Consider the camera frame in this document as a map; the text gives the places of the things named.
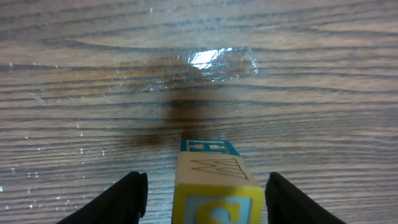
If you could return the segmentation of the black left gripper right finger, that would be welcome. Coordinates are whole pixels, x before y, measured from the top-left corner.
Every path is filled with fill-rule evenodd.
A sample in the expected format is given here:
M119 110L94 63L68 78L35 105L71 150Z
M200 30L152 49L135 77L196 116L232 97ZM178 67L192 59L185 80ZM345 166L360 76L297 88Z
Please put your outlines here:
M265 198L269 224L345 224L277 172L271 172Z

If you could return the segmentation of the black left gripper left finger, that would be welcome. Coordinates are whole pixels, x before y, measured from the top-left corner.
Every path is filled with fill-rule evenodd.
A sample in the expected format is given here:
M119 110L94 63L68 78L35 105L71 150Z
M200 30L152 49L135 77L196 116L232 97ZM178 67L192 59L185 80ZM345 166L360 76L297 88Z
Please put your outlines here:
M138 224L146 212L146 173L130 172L58 224Z

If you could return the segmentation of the wooden block yellow letter S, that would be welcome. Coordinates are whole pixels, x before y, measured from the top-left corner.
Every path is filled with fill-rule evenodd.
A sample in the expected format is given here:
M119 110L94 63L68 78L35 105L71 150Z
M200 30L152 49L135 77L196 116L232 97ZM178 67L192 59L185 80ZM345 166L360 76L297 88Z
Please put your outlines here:
M260 187L182 184L174 191L172 223L257 224L263 203Z

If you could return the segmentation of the wooden block blue letter H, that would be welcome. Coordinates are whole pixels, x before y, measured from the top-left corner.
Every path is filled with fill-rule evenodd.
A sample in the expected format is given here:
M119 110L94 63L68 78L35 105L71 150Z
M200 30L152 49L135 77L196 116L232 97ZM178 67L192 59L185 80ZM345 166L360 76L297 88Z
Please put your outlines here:
M209 140L209 139L182 139L180 141L180 151L189 152L214 152L239 156L239 152L229 141Z

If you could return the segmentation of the wooden block red letter U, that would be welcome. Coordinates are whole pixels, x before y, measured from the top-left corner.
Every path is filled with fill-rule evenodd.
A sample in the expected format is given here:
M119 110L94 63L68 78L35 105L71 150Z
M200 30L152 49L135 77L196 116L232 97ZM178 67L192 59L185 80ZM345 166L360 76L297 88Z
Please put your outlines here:
M259 186L239 156L212 152L180 152L175 185Z

